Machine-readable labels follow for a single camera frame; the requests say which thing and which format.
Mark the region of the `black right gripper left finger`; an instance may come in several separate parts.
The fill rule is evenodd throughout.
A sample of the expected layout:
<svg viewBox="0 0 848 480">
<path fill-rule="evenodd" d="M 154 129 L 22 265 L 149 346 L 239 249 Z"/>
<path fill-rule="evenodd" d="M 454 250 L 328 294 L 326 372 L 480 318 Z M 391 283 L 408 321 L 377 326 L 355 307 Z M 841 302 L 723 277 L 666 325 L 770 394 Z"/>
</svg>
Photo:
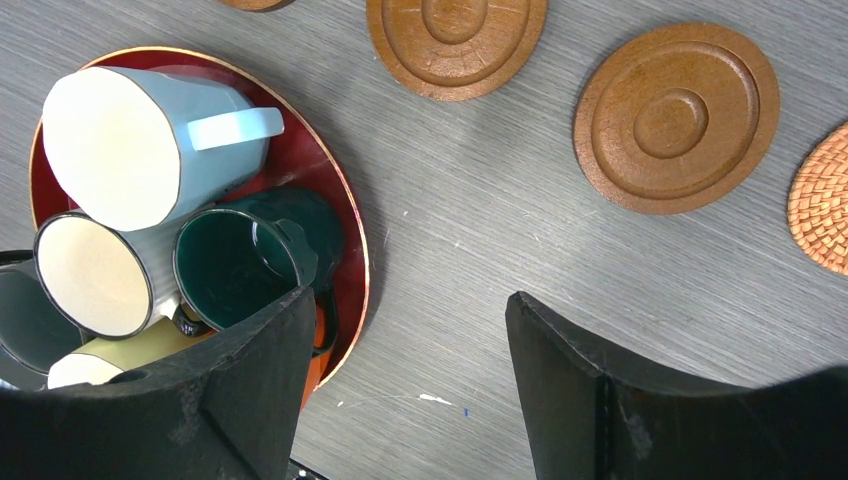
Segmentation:
<svg viewBox="0 0 848 480">
<path fill-rule="evenodd" d="M 285 479 L 314 342 L 299 287 L 103 385 L 1 393 L 5 479 Z"/>
</svg>

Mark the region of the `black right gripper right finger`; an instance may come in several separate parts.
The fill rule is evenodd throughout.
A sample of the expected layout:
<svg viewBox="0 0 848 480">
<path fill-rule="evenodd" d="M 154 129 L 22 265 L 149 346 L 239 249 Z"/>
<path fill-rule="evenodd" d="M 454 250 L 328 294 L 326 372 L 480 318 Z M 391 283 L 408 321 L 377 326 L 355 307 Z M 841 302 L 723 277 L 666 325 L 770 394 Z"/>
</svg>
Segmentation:
<svg viewBox="0 0 848 480">
<path fill-rule="evenodd" d="M 528 293 L 505 321 L 540 479 L 843 479 L 847 369 L 759 388 L 657 363 Z"/>
</svg>

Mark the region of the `grey glass mug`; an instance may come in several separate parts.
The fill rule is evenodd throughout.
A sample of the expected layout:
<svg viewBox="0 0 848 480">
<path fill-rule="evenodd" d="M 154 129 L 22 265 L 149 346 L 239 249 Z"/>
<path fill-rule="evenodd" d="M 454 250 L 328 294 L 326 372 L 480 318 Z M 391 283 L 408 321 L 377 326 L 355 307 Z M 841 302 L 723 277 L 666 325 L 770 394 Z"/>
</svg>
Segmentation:
<svg viewBox="0 0 848 480">
<path fill-rule="evenodd" d="M 1 348 L 31 371 L 50 367 L 87 342 L 87 337 L 48 298 L 33 252 L 1 253 Z"/>
</svg>

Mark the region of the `wooden coaster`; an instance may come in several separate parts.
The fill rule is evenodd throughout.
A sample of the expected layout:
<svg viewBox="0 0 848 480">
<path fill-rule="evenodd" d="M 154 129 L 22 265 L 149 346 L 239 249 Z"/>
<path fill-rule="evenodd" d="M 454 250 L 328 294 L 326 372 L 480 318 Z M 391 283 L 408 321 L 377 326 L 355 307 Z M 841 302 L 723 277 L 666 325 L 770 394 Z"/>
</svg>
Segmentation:
<svg viewBox="0 0 848 480">
<path fill-rule="evenodd" d="M 368 0 L 377 57 L 399 84 L 464 101 L 506 84 L 541 37 L 546 0 Z"/>
<path fill-rule="evenodd" d="M 752 40 L 718 24 L 668 25 L 628 41 L 591 75 L 575 109 L 575 155 L 618 206 L 683 213 L 756 169 L 780 106 L 777 74 Z"/>
<path fill-rule="evenodd" d="M 294 0 L 219 0 L 219 3 L 246 12 L 264 13 L 284 8 L 293 1 Z"/>
</svg>

